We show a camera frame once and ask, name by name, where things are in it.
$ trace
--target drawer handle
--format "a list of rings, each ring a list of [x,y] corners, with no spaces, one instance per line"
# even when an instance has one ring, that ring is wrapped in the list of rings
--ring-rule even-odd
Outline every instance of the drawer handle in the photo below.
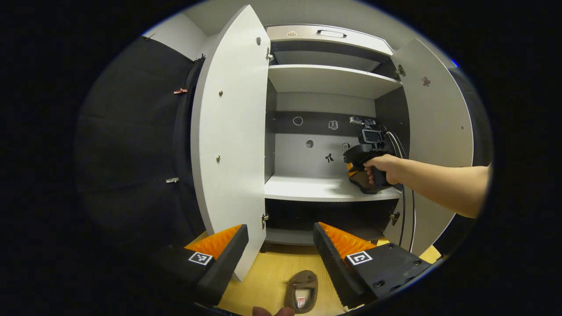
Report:
[[[347,37],[347,34],[345,34],[345,33],[342,33],[342,32],[337,32],[337,31],[329,31],[329,30],[318,30],[318,31],[316,31],[316,33],[317,33],[317,34],[319,34],[319,35],[322,35],[322,31],[324,31],[324,32],[332,32],[332,33],[340,33],[340,34],[342,34],[342,35],[343,35],[343,36],[342,36],[343,38],[346,38],[346,37]]]

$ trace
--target cabinet door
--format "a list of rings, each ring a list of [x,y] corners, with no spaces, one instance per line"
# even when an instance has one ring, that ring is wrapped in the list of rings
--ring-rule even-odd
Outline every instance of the cabinet door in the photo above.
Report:
[[[193,180],[209,234],[248,225],[249,242],[234,271],[241,281],[265,239],[261,216],[270,40],[252,7],[245,6],[217,42],[193,100]]]
[[[404,69],[400,76],[410,116],[410,159],[440,166],[472,166],[473,135],[464,97],[447,67],[418,39],[391,56]],[[402,247],[412,234],[412,195],[406,199]],[[398,204],[402,213],[402,201]],[[454,213],[415,193],[416,226],[413,252],[420,255],[445,230]],[[400,220],[385,235],[400,235]]]

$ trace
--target hand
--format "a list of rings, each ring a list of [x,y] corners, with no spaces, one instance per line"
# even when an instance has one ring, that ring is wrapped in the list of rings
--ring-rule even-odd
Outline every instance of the hand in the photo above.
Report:
[[[363,166],[369,175],[369,183],[375,184],[373,171],[371,170],[372,167],[375,167],[380,171],[385,171],[387,173],[388,183],[392,185],[398,183],[398,164],[400,163],[400,160],[401,159],[396,156],[385,154],[365,162]]]
[[[265,308],[254,306],[252,309],[252,316],[271,316],[271,313]],[[294,316],[294,309],[282,307],[275,316]]]

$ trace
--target ceiling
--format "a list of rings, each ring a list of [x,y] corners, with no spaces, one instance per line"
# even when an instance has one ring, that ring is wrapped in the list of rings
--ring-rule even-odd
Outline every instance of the ceiling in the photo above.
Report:
[[[394,49],[400,49],[416,37],[446,66],[452,66],[450,58],[427,38],[385,12],[354,0],[207,0],[183,13],[208,36],[219,33],[230,18],[247,4],[252,6],[264,25],[339,26],[383,38]]]

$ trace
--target brown slipper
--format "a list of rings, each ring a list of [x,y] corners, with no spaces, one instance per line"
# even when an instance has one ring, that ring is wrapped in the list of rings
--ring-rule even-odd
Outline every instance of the brown slipper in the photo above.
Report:
[[[310,270],[295,274],[287,285],[285,306],[294,309],[295,313],[308,313],[316,304],[318,277]]]

